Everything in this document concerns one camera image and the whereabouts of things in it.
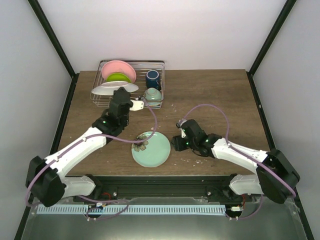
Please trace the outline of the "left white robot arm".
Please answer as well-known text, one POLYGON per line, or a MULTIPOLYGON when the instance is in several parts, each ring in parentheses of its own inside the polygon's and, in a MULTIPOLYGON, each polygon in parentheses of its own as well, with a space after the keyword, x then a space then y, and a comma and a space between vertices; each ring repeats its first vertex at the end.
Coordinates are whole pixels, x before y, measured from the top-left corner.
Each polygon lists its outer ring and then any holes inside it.
POLYGON ((130 93, 120 87, 114 91, 109 107, 82 136, 46 158, 34 157, 27 172, 27 194, 33 194, 45 207, 74 196, 85 196, 89 201, 97 202, 102 196, 103 185, 96 177, 91 174, 68 177, 67 174, 125 129, 132 106, 130 93))

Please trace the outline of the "red plate underneath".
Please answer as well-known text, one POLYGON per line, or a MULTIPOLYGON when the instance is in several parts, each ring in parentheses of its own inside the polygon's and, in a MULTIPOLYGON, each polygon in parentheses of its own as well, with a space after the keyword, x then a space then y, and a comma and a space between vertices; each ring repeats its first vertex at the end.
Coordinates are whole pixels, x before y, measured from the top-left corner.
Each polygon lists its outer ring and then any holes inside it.
POLYGON ((124 88, 127 92, 133 93, 139 89, 139 87, 133 83, 126 81, 111 81, 104 82, 101 85, 92 89, 91 93, 99 96, 113 96, 114 91, 124 88))

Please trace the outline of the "dark blue mug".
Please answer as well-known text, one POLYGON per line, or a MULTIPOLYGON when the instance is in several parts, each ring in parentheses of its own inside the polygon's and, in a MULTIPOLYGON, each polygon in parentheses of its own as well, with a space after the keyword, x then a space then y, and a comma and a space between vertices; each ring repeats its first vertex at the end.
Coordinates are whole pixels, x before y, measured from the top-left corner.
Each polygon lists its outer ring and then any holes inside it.
POLYGON ((149 70, 145 75, 145 83, 147 88, 155 88, 161 90, 160 74, 157 70, 149 70))

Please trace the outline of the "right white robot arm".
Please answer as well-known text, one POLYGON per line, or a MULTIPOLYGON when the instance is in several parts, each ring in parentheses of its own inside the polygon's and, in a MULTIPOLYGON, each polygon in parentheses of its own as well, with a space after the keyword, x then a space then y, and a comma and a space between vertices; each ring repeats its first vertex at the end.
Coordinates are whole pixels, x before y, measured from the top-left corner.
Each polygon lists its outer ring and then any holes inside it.
POLYGON ((225 200, 232 202, 242 194, 254 194, 283 204, 288 198, 296 196, 294 189, 300 176, 280 150, 255 150, 214 133, 206 134, 194 119, 182 120, 176 126, 180 134, 171 140, 175 151, 190 149, 200 157, 225 160, 252 173, 234 176, 222 188, 225 200))

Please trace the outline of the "green floral bowl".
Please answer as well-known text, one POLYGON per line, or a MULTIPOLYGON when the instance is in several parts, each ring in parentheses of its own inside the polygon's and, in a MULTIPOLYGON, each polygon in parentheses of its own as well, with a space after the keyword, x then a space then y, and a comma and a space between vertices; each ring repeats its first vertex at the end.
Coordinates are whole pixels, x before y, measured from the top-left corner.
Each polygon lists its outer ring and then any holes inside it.
POLYGON ((162 94, 161 92, 156 89, 156 88, 148 88, 144 94, 143 97, 147 100, 147 101, 161 101, 162 100, 162 94))

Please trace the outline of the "pink plate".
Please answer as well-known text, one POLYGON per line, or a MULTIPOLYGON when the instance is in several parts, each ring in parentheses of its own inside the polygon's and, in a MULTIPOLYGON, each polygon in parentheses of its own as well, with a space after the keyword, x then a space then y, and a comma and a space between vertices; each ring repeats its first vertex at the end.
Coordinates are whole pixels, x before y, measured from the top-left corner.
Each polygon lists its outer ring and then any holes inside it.
POLYGON ((137 78, 136 71, 134 68, 125 61, 122 60, 111 60, 105 63, 101 69, 101 75, 104 80, 112 73, 123 73, 128 76, 131 83, 134 83, 137 78))

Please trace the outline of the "lime green small plate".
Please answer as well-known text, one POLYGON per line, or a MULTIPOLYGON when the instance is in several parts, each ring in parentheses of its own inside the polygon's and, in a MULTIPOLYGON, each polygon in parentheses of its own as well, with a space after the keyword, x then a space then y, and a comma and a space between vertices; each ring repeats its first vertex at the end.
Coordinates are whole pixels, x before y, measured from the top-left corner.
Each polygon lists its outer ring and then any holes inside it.
POLYGON ((121 73, 121 72, 115 72, 115 73, 112 73, 110 74, 106 79, 105 79, 106 82, 116 82, 116 81, 122 81, 122 82, 127 82, 127 83, 131 83, 131 79, 121 73))

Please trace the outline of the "green floral plate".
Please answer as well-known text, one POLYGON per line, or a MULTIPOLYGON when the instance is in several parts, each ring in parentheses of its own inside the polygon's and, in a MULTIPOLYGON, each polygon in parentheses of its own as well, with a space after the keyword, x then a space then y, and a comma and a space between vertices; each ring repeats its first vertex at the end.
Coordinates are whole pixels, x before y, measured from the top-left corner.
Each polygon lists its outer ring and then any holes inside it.
POLYGON ((147 139, 152 131, 147 131, 138 135, 131 145, 132 157, 136 163, 146 168, 155 168, 162 165, 169 157, 171 144, 168 138, 160 132, 147 139))

